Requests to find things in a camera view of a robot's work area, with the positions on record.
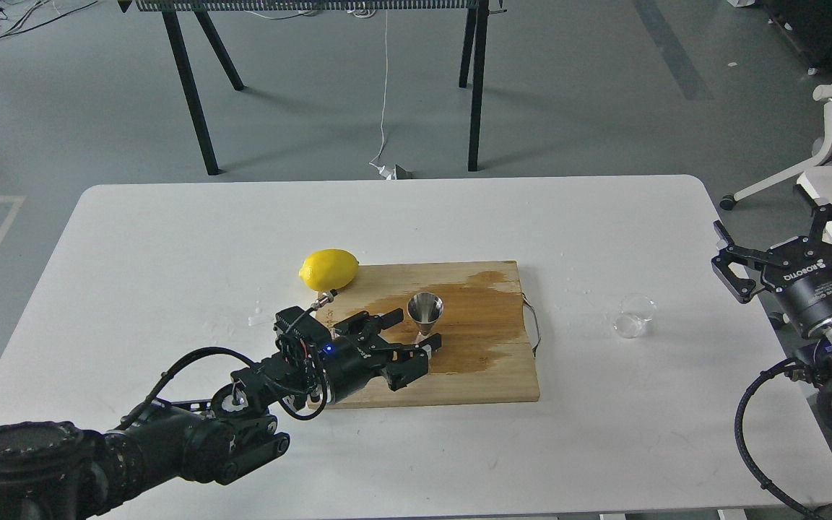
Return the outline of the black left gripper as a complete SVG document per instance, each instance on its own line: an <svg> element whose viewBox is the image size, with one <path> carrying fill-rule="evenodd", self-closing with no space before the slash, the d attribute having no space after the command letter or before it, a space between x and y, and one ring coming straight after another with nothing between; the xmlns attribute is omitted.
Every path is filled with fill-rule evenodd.
<svg viewBox="0 0 832 520"><path fill-rule="evenodd" d="M416 344L390 342L384 329L403 322L402 308L371 315L360 311L333 325L334 338L324 349L327 404L335 405L382 378L390 391L399 391L428 374L442 335L432 334Z"/></svg>

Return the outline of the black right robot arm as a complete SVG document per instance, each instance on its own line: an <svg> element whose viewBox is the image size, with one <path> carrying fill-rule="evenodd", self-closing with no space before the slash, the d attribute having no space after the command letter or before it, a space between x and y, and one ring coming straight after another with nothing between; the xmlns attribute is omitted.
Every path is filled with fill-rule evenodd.
<svg viewBox="0 0 832 520"><path fill-rule="evenodd" d="M767 381L784 375L816 389L816 405L823 424L832 430L832 204L807 198L812 223L809 233L783 241L765 251L738 246L722 222L713 224L719 253L712 269L737 302L749 303L767 292L807 345L793 356L763 370L737 405L734 433L737 451L750 473L784 506L805 519L818 513L792 499L763 473L753 460L744 437L744 415L750 398Z"/></svg>

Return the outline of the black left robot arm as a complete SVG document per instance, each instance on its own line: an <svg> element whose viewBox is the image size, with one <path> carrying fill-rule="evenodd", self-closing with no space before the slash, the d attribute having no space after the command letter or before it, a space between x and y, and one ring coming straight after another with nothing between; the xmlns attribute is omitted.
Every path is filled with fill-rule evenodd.
<svg viewBox="0 0 832 520"><path fill-rule="evenodd" d="M398 308L360 311L333 326L314 313L333 301L323 293L309 308L290 307L274 319L274 355L259 361L225 347L183 355L145 397L105 433L72 422L16 422L0 427L0 519L86 519L102 516L165 482L231 484L286 454L290 436L270 412L278 404L311 420L383 378L399 391L426 376L442 346L420 332L412 344L382 332L403 322ZM168 402L159 392L184 368L212 355L243 368L210 399Z"/></svg>

